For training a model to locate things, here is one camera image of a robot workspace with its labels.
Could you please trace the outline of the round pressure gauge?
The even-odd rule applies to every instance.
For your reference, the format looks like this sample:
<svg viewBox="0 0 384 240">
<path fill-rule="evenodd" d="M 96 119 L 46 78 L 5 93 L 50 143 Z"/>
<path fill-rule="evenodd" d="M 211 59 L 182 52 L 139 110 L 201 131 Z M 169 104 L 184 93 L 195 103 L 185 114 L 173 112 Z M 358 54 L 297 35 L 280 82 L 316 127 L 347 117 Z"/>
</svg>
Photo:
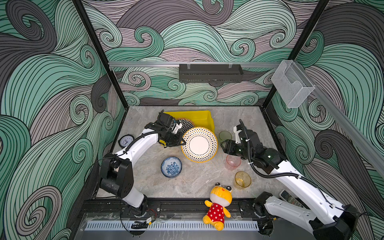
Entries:
<svg viewBox="0 0 384 240">
<path fill-rule="evenodd" d="M 131 144 L 134 141 L 135 137 L 133 135 L 127 134 L 122 136 L 118 140 L 118 144 L 121 148 L 126 148 L 129 144 Z"/>
</svg>

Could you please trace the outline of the geometric flower pattern plate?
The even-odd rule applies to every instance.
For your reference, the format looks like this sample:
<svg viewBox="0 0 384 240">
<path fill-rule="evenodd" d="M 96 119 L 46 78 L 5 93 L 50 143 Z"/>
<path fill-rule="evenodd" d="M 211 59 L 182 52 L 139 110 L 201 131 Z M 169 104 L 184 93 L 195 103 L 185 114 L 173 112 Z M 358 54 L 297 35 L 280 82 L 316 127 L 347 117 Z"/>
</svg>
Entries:
<svg viewBox="0 0 384 240">
<path fill-rule="evenodd" d="M 182 124 L 182 127 L 179 129 L 179 131 L 183 134 L 195 127 L 195 124 L 189 119 L 178 118 L 177 120 Z"/>
</svg>

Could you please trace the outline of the white remote control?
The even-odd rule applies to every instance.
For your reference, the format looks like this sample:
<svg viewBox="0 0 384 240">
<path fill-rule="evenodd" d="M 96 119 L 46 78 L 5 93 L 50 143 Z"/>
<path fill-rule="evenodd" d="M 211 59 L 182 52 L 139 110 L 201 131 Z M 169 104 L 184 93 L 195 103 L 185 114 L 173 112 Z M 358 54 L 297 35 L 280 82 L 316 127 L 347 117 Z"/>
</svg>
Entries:
<svg viewBox="0 0 384 240">
<path fill-rule="evenodd" d="M 292 205 L 295 205 L 295 206 L 300 207 L 300 208 L 304 208 L 304 206 L 286 190 L 282 190 L 279 193 L 279 196 L 282 200 L 285 200 L 286 202 L 288 202 Z"/>
</svg>

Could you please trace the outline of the clear plastic wall holder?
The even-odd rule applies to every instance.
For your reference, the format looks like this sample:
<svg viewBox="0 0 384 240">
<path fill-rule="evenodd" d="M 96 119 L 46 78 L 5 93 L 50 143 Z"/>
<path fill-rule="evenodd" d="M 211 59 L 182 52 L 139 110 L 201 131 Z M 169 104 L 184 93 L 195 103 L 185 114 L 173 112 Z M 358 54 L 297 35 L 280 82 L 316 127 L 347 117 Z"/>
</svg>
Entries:
<svg viewBox="0 0 384 240">
<path fill-rule="evenodd" d="M 298 108 L 315 90 L 315 85 L 305 69 L 293 60 L 282 61 L 271 80 L 290 109 Z"/>
</svg>

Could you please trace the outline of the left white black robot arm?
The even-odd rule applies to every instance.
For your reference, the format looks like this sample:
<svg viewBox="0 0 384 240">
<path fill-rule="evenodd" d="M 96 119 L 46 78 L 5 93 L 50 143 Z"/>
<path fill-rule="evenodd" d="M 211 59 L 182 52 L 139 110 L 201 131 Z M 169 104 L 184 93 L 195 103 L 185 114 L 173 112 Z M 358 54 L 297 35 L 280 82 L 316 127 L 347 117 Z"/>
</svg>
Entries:
<svg viewBox="0 0 384 240">
<path fill-rule="evenodd" d="M 133 167 L 140 157 L 156 143 L 164 147 L 178 147 L 186 144 L 181 129 L 183 124 L 169 114 L 160 112 L 157 120 L 148 123 L 141 135 L 116 154 L 107 154 L 102 159 L 100 188 L 129 206 L 143 207 L 145 195 L 134 187 Z"/>
</svg>

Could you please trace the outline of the blue floral bowl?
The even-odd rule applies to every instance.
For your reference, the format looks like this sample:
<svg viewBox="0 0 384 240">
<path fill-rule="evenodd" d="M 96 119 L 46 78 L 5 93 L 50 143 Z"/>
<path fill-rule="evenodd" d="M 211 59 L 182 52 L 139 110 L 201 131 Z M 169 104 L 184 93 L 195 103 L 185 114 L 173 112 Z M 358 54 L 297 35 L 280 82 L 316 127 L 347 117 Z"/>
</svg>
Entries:
<svg viewBox="0 0 384 240">
<path fill-rule="evenodd" d="M 177 157 L 168 157 L 161 164 L 161 172 L 167 178 L 175 178 L 182 171 L 182 162 Z"/>
</svg>

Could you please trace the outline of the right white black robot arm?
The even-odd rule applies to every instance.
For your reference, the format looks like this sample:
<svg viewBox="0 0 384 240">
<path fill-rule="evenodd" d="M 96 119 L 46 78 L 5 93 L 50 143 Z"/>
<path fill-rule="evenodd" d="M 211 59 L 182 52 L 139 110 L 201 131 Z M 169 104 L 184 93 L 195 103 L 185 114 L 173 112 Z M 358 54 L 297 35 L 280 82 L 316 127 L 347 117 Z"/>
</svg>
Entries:
<svg viewBox="0 0 384 240">
<path fill-rule="evenodd" d="M 243 123 L 235 126 L 234 140 L 221 143 L 224 153 L 246 160 L 261 178 L 276 179 L 295 194 L 295 205 L 263 192 L 254 201 L 254 209 L 267 234 L 273 230 L 272 218 L 284 219 L 308 231 L 317 240 L 349 240 L 357 227 L 361 213 L 344 205 L 321 190 L 314 181 L 304 177 L 279 151 L 265 147 L 258 134 Z"/>
</svg>

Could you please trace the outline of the green transparent cup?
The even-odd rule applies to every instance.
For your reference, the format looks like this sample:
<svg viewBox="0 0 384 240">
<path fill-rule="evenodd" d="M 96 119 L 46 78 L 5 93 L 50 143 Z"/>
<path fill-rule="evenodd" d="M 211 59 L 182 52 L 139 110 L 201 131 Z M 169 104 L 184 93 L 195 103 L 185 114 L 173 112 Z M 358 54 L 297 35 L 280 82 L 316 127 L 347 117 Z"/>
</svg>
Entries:
<svg viewBox="0 0 384 240">
<path fill-rule="evenodd" d="M 225 142 L 226 140 L 232 140 L 233 136 L 230 132 L 228 131 L 221 131 L 219 133 L 219 143 L 223 143 Z"/>
</svg>

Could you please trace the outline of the yellow plush toy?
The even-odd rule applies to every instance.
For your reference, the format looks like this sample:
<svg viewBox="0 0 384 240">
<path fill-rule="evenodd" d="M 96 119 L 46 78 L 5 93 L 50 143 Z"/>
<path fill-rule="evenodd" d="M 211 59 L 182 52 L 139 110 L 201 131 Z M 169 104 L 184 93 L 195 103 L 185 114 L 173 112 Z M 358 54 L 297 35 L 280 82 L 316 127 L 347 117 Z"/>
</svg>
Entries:
<svg viewBox="0 0 384 240">
<path fill-rule="evenodd" d="M 203 223 L 212 225 L 217 231 L 222 231 L 226 218 L 231 218 L 227 207 L 231 205 L 232 200 L 232 187 L 216 183 L 210 192 L 210 199 L 205 201 L 205 206 L 209 209 L 203 217 Z"/>
</svg>

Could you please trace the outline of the black wall shelf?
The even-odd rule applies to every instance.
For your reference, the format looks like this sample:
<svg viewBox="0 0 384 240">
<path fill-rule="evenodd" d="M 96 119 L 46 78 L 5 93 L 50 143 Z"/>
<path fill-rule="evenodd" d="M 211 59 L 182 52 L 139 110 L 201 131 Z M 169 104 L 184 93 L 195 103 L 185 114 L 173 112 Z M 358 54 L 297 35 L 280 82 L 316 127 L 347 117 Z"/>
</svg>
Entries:
<svg viewBox="0 0 384 240">
<path fill-rule="evenodd" d="M 182 83 L 240 83 L 244 72 L 237 64 L 180 64 Z"/>
</svg>

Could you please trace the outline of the pink transparent cup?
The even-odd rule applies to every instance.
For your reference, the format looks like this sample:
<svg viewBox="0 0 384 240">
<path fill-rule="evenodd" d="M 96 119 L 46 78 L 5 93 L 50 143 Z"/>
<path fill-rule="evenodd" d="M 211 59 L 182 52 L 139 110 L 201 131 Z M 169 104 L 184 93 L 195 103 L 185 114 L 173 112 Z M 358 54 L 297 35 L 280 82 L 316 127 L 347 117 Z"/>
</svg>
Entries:
<svg viewBox="0 0 384 240">
<path fill-rule="evenodd" d="M 237 156 L 227 155 L 225 167 L 227 170 L 233 171 L 241 165 L 241 158 Z"/>
</svg>

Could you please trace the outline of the amber transparent cup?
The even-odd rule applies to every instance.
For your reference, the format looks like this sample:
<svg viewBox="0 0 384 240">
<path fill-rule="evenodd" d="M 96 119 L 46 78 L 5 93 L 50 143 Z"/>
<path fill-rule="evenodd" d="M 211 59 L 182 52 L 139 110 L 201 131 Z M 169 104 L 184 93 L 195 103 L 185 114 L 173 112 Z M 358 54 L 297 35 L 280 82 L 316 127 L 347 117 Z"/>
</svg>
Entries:
<svg viewBox="0 0 384 240">
<path fill-rule="evenodd" d="M 239 189 L 248 188 L 252 184 L 250 175 L 244 171 L 239 171 L 235 174 L 235 187 Z"/>
</svg>

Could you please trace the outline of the yellow plastic bin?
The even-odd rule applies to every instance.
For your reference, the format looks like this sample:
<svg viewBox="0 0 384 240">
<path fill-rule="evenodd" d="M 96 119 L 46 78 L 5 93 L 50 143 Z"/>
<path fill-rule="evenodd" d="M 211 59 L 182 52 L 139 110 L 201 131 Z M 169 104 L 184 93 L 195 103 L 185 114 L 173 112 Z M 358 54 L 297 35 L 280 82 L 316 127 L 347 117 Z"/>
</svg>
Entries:
<svg viewBox="0 0 384 240">
<path fill-rule="evenodd" d="M 179 111 L 179 112 L 165 112 L 175 119 L 188 119 L 191 120 L 196 127 L 203 127 L 215 132 L 215 123 L 210 111 Z"/>
</svg>

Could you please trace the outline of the yellow rimmed dotted plate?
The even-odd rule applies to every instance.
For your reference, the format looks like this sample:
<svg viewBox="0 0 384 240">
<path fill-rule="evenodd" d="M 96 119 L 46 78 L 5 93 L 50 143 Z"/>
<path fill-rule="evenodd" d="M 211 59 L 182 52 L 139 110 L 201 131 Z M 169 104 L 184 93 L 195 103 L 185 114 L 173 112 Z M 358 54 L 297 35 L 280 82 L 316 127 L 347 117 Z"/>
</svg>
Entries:
<svg viewBox="0 0 384 240">
<path fill-rule="evenodd" d="M 186 143 L 181 146 L 184 156 L 195 163 L 205 163 L 217 154 L 219 143 L 215 134 L 207 128 L 195 127 L 183 135 Z"/>
</svg>

